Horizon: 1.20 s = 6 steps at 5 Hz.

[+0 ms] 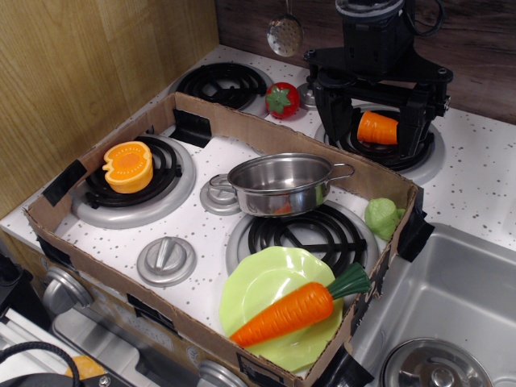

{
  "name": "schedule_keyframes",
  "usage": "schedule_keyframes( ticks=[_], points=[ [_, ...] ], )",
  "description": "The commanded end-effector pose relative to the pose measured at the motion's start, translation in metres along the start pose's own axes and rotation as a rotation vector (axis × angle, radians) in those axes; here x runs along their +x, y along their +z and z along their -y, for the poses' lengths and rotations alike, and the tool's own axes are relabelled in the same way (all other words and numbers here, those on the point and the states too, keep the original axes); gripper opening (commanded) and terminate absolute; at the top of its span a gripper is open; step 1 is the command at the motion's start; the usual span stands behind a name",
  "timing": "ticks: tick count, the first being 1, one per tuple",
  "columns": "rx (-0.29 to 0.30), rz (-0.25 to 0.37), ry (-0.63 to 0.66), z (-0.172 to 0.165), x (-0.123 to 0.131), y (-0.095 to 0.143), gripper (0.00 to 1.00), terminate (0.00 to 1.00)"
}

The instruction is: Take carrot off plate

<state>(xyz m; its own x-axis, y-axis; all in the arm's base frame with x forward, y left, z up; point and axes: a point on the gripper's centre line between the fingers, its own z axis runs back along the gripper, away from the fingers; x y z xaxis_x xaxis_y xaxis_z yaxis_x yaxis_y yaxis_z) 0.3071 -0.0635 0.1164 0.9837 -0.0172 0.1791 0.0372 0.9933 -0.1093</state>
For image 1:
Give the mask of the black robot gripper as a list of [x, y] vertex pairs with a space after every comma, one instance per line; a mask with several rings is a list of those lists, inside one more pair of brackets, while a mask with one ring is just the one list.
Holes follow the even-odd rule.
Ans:
[[451, 70], [421, 57], [410, 15], [343, 17], [343, 46], [307, 51], [309, 87], [330, 140], [349, 130], [352, 100], [397, 107], [401, 158], [412, 158], [427, 124], [449, 106]]

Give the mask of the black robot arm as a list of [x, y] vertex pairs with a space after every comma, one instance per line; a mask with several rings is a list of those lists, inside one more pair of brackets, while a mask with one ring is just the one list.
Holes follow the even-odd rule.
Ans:
[[421, 57], [417, 36], [435, 34], [443, 25], [444, 9], [428, 31], [415, 26], [413, 1], [338, 1], [343, 46], [309, 50], [308, 87], [328, 137], [342, 139], [352, 122], [355, 99], [391, 106], [399, 111], [398, 154], [414, 156], [430, 123], [449, 106], [447, 85], [453, 73]]

